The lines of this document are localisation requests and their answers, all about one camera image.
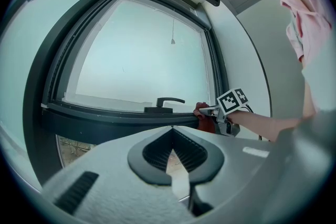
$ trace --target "window frame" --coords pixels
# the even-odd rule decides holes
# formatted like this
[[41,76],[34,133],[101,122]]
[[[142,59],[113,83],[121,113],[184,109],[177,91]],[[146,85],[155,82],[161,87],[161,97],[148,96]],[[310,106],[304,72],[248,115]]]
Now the window frame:
[[[57,134],[88,144],[100,144],[167,125],[196,128],[193,113],[133,113],[85,108],[52,99],[55,85],[68,62],[71,44],[85,25],[112,0],[80,0],[54,25],[41,44],[29,71],[23,105],[24,136],[33,169],[43,185],[62,169]],[[187,17],[204,31],[215,81],[215,95],[228,90],[224,59],[201,4],[193,4],[197,16],[171,0],[152,0]]]

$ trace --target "window glass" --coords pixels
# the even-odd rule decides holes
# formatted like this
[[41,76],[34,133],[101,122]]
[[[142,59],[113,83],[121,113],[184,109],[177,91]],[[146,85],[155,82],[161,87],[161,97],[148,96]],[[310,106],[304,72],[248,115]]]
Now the window glass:
[[5,156],[20,176],[41,186],[27,154],[23,98],[34,57],[58,19],[79,0],[32,0],[14,15],[0,43],[0,138]]
[[60,158],[64,167],[68,166],[70,163],[74,162],[76,159],[83,156],[87,151],[96,146],[71,140],[59,135],[57,136],[57,139]]
[[121,0],[98,22],[77,56],[66,102],[143,112],[157,98],[174,112],[192,112],[209,101],[201,33],[185,22],[132,0]]

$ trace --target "window handle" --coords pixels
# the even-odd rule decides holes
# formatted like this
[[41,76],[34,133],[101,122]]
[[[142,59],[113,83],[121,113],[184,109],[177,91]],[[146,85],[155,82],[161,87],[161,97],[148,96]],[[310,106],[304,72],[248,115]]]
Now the window handle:
[[175,101],[180,103],[185,103],[184,100],[178,98],[171,98],[171,97],[162,97],[158,98],[156,102],[156,107],[144,108],[143,112],[146,113],[173,113],[173,109],[171,108],[163,108],[164,101]]
[[158,108],[163,107],[163,102],[164,102],[164,101],[175,101],[175,102],[180,102],[180,103],[183,103],[183,104],[185,103],[184,100],[179,99],[179,98],[162,97],[162,98],[158,98],[158,99],[157,99],[156,106],[157,106]]

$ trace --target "hand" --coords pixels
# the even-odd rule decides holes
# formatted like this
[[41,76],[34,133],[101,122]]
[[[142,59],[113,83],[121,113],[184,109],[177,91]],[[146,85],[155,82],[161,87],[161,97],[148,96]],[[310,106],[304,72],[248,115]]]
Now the hand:
[[210,116],[202,114],[199,109],[208,108],[209,105],[205,102],[197,103],[194,110],[194,115],[199,119],[198,130],[215,133],[215,123]]

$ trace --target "pink shirt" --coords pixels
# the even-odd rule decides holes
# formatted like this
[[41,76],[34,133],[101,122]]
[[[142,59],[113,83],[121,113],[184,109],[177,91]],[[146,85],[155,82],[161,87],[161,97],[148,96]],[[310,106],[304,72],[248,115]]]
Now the pink shirt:
[[308,10],[301,0],[280,0],[281,5],[289,8],[294,15],[298,36],[293,26],[286,29],[298,59],[305,58],[306,65],[319,53],[331,31],[331,18],[324,0],[309,0],[314,10]]

